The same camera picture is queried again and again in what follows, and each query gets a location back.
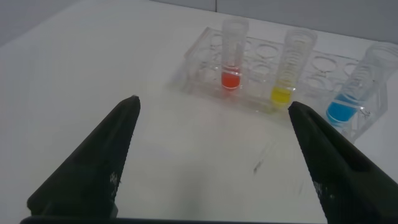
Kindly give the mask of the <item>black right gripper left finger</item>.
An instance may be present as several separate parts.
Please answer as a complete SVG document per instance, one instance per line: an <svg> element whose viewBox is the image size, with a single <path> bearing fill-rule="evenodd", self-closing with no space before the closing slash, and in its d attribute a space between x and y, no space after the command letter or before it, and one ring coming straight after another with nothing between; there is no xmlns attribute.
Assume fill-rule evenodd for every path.
<svg viewBox="0 0 398 224"><path fill-rule="evenodd" d="M114 218L121 181L141 104L120 101L52 175L29 197L33 216Z"/></svg>

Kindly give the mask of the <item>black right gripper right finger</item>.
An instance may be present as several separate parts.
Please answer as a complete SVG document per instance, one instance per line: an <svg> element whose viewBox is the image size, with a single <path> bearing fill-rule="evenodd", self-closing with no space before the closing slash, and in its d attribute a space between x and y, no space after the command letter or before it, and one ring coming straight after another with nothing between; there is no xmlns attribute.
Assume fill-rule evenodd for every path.
<svg viewBox="0 0 398 224"><path fill-rule="evenodd" d="M328 223L397 223L397 183L311 107L289 116Z"/></svg>

